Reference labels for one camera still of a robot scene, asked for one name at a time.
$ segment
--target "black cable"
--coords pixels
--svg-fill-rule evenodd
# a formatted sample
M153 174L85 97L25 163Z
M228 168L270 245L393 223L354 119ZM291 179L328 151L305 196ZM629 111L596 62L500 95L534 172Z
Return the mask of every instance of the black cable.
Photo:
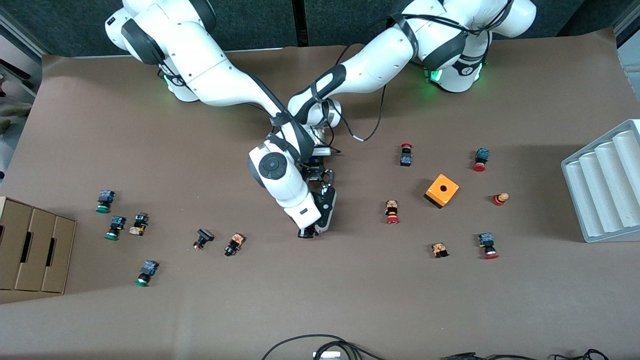
M248 106L248 107L250 107L250 108L258 109L258 110L262 111L263 113L265 113L265 114L267 114L267 115L271 116L271 114L269 114L265 109L261 108L260 106L256 106L256 105L253 105L253 104L248 104L248 103L246 103L246 102L242 102L242 103L240 103L240 104L238 104L238 105Z
M353 357L355 358L354 360L358 360L358 353L352 349L349 348L349 350L347 350L347 348L344 345L344 341L332 341L330 343L324 344L323 346L319 347L316 350L316 354L314 356L314 360L319 360L320 357L322 357L322 354L324 354L325 351L329 350L332 347L339 347L342 349L342 351L347 354L347 358L350 360L351 359L351 354L349 353L349 350L351 351L351 353L353 354Z
M431 22L435 22L444 26L449 26L450 28L454 28L454 29L458 29L460 31L464 31L467 33L470 33L472 35L480 35L480 33L482 33L484 30L489 29L490 27L492 27L495 22L502 17L502 15L504 14L504 12L507 10L507 7L509 7L509 5L513 2L513 0L507 0L507 3L502 7L502 9L498 12L498 14L496 16L493 17L493 19L485 26L483 26L480 29L476 29L476 30L472 30L472 29L468 29L465 26L462 26L460 23L455 22L451 19L448 19L446 17L440 17L440 16L436 16L436 15L411 15L411 14L403 14L403 17L405 19L423 19L423 20L428 20ZM344 54L347 52L347 50L357 41L357 39L362 36L365 31L371 29L373 26L386 21L392 19L391 16L385 16L382 17L376 21L374 21L371 25L367 26L364 30L362 30L361 32L359 32L359 34L357 34L354 37L354 40L350 41L350 43L342 50L342 52L340 53L340 56L338 56L338 60L335 61L335 65L338 65L340 63L340 60L342 59L342 57L344 56ZM417 63L413 60L410 61L410 63L412 65L418 66L418 67L423 67L422 64ZM370 139L378 130L378 126L380 126L380 122L382 121L382 107L385 101L385 91L387 89L387 86L383 86L382 88L382 96L380 98L380 112L378 113L378 122L376 123L376 127L373 129L373 131L371 132L371 134L369 136L367 136L364 139L359 138L358 136L356 136L356 134L354 134L351 130L351 126L349 126L349 122L347 121L347 119L344 118L344 116L342 116L342 114L340 113L340 111L335 107L335 105L332 103L333 109L338 113L338 115L340 115L340 117L342 118L342 120L344 121L344 125L347 127L347 130L349 131L349 134L356 140L360 141L360 142L365 142L368 139ZM329 143L329 146L331 146L331 143L333 143L333 137L331 139L331 142Z
M331 134L333 135L333 128L330 126L330 127L329 127L329 129L331 129ZM316 137L316 139L318 139L321 143L325 144L325 146L329 146L329 148L330 148L331 150L333 150L333 151L334 151L334 154L342 154L342 151L340 151L340 150L338 150L338 149L334 148L333 146L331 146L331 143L333 142L333 138L331 139L331 141L330 141L329 143L326 143L324 140L320 139L320 138L316 135L316 133L315 133L315 132L313 132L313 131L312 131L311 133L312 133L312 134Z
M352 343L349 343L349 342L347 342L347 341L342 341L342 342L340 342L340 341L333 341L332 343L328 343L328 344L326 344L326 345L323 345L323 346L322 346L322 347L320 347L320 348L318 349L318 351L316 352L316 357L314 358L314 360L319 360L319 359L320 359L320 356L322 355L322 353L321 353L321 352L319 352L320 350L328 350L330 347L339 346L339 345L347 346L347 347L349 347L350 349L355 350L355 351L356 351L356 353L362 352L363 354L365 354L365 355L367 355L367 356L369 356L369 357L372 357L372 358L374 358L375 360L385 360L384 358L379 357L379 356L376 356L376 355L374 355L374 354L372 354L372 353L370 353L370 352L368 352L368 351L364 350L363 348L358 347L358 346L356 346L356 345L354 345L354 344L352 344Z
M333 105L333 109L338 113L338 115L340 115L340 117L342 118L342 121L344 121L344 125L346 125L347 130L349 131L349 134L351 134L351 136L358 140L359 142L365 142L368 139L372 138L373 135L376 134L376 131L378 130L378 127L380 126L380 122L382 121L382 107L384 105L385 102L385 92L387 91L387 86L383 86L382 87L382 96L380 97L380 112L378 113L378 122L376 123L376 127L374 127L373 131L371 131L371 134L369 134L369 136L367 136L366 138L362 139L356 136L356 134L353 133L353 131L351 130L351 126L349 126L349 122L347 121L347 119L344 118L344 116L342 116L342 114L340 113L340 111L335 107L335 105Z
M498 360L498 359L520 359L520 360L537 360L532 357L520 356L520 355L494 355L488 357L486 360Z
M564 355L559 355L559 354L554 354L554 355L551 355L551 356L554 357L553 360L593 360L591 358L592 354L597 354L597 355L602 356L603 360L609 360L609 358L605 354L601 353L600 351L598 351L598 350L596 350L594 348L591 348L591 349L587 350L587 352L584 353L583 356L566 357Z
M267 356L269 356L269 354L272 351L274 351L277 347L279 347L280 345L286 344L286 343L288 343L290 341L299 340L299 339L305 339L305 338L331 338L331 339L344 341L342 338L339 338L338 336L329 335L329 334L308 334L308 335L295 336L293 338L282 340L281 342L277 343L276 345L273 345L271 347L271 349L269 349L269 351L267 351L266 354L264 354L264 356L262 357L261 360L265 360L267 358Z
M410 63L411 65L415 65L415 66L417 66L417 67L420 67L421 69L423 69L423 68L424 68L424 65L423 65L423 64L421 64L421 63L417 63L417 62L415 62L415 61L413 61L413 60L409 61L409 63Z

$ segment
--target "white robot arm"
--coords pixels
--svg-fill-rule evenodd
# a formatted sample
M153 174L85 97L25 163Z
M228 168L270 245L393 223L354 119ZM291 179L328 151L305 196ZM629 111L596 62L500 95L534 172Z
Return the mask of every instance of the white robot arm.
M491 33L518 36L536 15L530 0L400 0L392 11L395 25L291 98L288 109L302 124L336 126L341 107L331 95L378 90L414 57L440 87L465 91L480 71Z
M109 38L143 63L160 66L180 100L211 106L255 102L269 113L280 131L249 153L248 168L300 229L325 230L333 209L325 198L332 194L335 201L335 190L320 197L311 193L308 177L298 169L312 157L314 141L259 79L227 58L210 35L215 14L208 0L125 0L123 5L105 23Z

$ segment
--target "black strap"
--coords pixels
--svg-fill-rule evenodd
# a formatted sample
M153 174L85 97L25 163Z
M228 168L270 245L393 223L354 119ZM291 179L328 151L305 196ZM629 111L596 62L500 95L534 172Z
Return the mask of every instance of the black strap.
M269 140L273 145L279 147L280 150L288 151L289 154L291 154L291 156L293 156L293 158L296 160L296 162L300 161L300 153L288 141L277 137L274 133L269 133L267 135L267 140Z
M280 126L283 126L284 124L290 123L293 120L293 118L291 117L289 112L287 112L287 113L277 113L276 117L269 118L269 120L271 121L272 126L280 127Z
M322 102L322 120L324 124L320 123L320 126L329 126L329 102L333 104L333 100L327 99Z
M401 13L391 14L391 19L393 19L393 21L395 21L396 24L398 24L398 26L400 27L400 30L402 30L402 32L407 37L407 39L409 39L409 43L411 43L411 47L413 48L412 58L414 58L416 55L418 55L418 38L415 37L415 33L413 32L413 29L404 18L404 15Z
M258 79L257 76L251 74L247 75L249 75L249 77L252 78L256 84L258 84L260 89L262 89L262 91L269 97L269 99L271 99L271 102L273 102L275 106L278 106L278 109L280 109L281 112L287 112L287 108L282 104L282 102L280 102L276 95L274 95L273 92L269 90L269 88L260 79Z
M491 34L491 31L487 31L486 32L486 37L487 37L487 45L486 45L486 49L484 50L484 54L482 56L482 64L486 65L486 56L489 55L489 47L491 46L491 40L493 40L493 36Z
M318 96L317 81L311 83L311 85L309 85L309 88L311 89L311 95L313 95L314 101L318 103L322 102L323 100L320 98L320 96Z
M496 20L495 24L491 25L489 28L486 28L485 30L491 31L497 28L498 26L500 26L507 19L507 16L509 16L509 12L511 12L512 6L513 6L513 0L507 0L507 5L505 5L504 7L504 12L502 13L502 16L500 16L500 18Z
M460 31L455 37L438 46L422 59L422 66L429 71L439 69L445 62L462 54L467 43L468 33Z
M140 60L147 65L158 65L166 59L160 45L147 34L134 19L129 19L122 26L122 36L136 51Z

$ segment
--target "cardboard box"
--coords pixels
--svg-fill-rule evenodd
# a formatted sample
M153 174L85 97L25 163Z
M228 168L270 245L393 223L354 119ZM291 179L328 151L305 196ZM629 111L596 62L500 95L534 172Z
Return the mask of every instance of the cardboard box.
M0 304L64 294L76 221L0 197Z

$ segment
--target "table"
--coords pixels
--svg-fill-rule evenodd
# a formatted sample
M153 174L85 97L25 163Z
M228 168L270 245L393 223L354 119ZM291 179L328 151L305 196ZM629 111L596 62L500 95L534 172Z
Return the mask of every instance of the table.
M230 54L284 102L335 61L340 47ZM638 116L611 30L573 38L496 42L464 94L405 68L390 82L380 129L354 141L343 126L328 160L337 208L313 240L246 169L271 129L251 108L173 98L156 70L132 58L47 56L45 79L2 194L78 220L67 294L0 306L3 359L256 359L273 344L330 333L388 359L466 351L544 358L589 347L638 357L638 243L587 244L560 162ZM356 134L378 116L380 92L337 97ZM398 164L404 142L413 165ZM480 147L488 169L470 169ZM443 173L460 185L436 209L422 194ZM110 215L98 192L117 192L111 215L142 238L102 237ZM508 192L503 207L490 197ZM389 226L385 201L399 201ZM199 228L216 240L191 244ZM500 258L476 236L492 232ZM223 255L230 237L242 251ZM435 259L430 245L451 254ZM133 285L146 259L151 287ZM306 359L322 340L283 346Z

